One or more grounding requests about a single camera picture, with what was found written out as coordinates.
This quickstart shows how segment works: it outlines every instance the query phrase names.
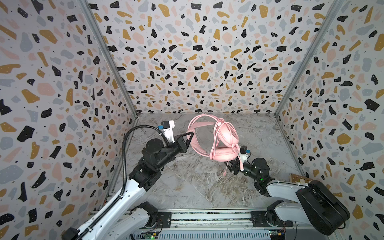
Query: ear cushion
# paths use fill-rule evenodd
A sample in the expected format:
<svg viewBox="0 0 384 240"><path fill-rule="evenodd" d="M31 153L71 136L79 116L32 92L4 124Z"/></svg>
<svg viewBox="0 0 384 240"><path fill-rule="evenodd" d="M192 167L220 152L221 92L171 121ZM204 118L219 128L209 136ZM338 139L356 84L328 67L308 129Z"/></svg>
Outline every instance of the ear cushion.
<svg viewBox="0 0 384 240"><path fill-rule="evenodd" d="M233 133L229 130L228 126L225 124L220 128L220 130L217 133L217 136L219 139L227 146L232 147L231 145L231 135L232 135L232 143L234 145L239 143L239 136L236 133Z"/></svg>
<svg viewBox="0 0 384 240"><path fill-rule="evenodd" d="M217 147L215 156L213 160L219 162L226 162L233 160L237 157L237 153L235 153L230 147Z"/></svg>

